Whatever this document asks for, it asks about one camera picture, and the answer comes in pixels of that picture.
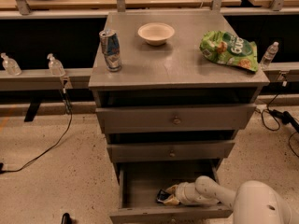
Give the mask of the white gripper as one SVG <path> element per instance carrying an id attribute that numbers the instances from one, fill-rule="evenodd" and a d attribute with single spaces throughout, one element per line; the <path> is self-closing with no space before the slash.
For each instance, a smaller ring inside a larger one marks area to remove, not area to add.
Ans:
<path id="1" fill-rule="evenodd" d="M 163 201 L 166 206 L 177 206 L 180 203 L 184 205 L 197 205 L 196 198 L 199 193 L 195 189 L 194 183 L 183 182 L 179 185 L 173 185 L 165 190 L 168 194 L 174 194 L 169 196 Z"/>

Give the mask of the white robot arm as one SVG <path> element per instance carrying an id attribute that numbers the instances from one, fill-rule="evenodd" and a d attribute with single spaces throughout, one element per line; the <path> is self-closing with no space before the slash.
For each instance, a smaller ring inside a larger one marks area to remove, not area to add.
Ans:
<path id="1" fill-rule="evenodd" d="M 157 201 L 165 205 L 216 204 L 233 212 L 234 224 L 299 224 L 299 214 L 271 187 L 260 181 L 244 182 L 237 191 L 201 175 L 162 191 Z"/>

